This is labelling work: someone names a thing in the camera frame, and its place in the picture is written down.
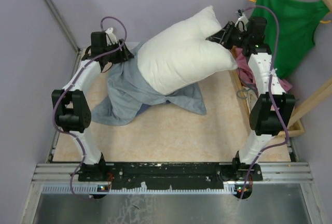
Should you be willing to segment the grey-blue pillowcase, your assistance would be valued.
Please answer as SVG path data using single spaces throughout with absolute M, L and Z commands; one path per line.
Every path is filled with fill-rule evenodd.
M 131 50 L 134 58 L 113 65 L 108 72 L 107 96 L 91 111 L 92 121 L 104 125 L 127 125 L 150 106 L 168 103 L 194 114 L 206 115 L 198 83 L 162 95 L 145 81 L 137 65 L 138 52 L 143 44 L 141 42 Z

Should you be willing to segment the white pillow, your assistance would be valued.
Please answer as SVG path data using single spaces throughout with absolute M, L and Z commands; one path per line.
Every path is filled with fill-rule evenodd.
M 221 29 L 212 6 L 165 29 L 139 49 L 141 75 L 155 91 L 168 95 L 217 72 L 235 70 L 231 52 L 207 39 Z

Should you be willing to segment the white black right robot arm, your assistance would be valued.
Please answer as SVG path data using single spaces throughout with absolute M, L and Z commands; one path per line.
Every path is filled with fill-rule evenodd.
M 226 49 L 242 48 L 255 79 L 258 99 L 249 117 L 251 132 L 244 147 L 239 150 L 239 163 L 231 169 L 237 180 L 250 174 L 248 164 L 256 163 L 262 150 L 281 131 L 287 129 L 295 98 L 281 86 L 272 66 L 272 51 L 265 44 L 267 20 L 250 18 L 248 24 L 229 21 L 219 32 L 208 37 L 209 41 L 221 44 Z

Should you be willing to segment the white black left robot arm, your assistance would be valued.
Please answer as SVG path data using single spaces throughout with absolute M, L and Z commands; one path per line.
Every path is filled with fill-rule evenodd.
M 92 165 L 90 176 L 101 181 L 107 177 L 108 168 L 99 163 L 102 153 L 89 128 L 92 117 L 86 94 L 108 64 L 126 62 L 133 58 L 133 54 L 112 28 L 93 32 L 90 37 L 91 45 L 86 49 L 77 72 L 62 89 L 53 90 L 51 94 L 52 121 L 58 132 L 70 136 L 76 143 L 82 163 Z

